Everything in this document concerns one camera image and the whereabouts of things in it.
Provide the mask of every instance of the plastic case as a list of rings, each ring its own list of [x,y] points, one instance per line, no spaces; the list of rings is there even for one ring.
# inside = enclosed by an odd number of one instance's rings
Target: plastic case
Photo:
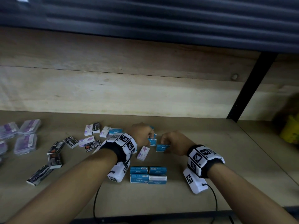
[[[15,122],[10,122],[0,126],[0,140],[13,138],[17,134],[19,128]]]
[[[40,126],[40,119],[26,120],[19,129],[19,134],[32,134],[35,133]]]
[[[0,155],[6,153],[7,151],[7,144],[5,141],[0,141]]]
[[[16,141],[15,148],[13,150],[16,155],[23,155],[36,150],[36,134],[24,135],[19,137]]]

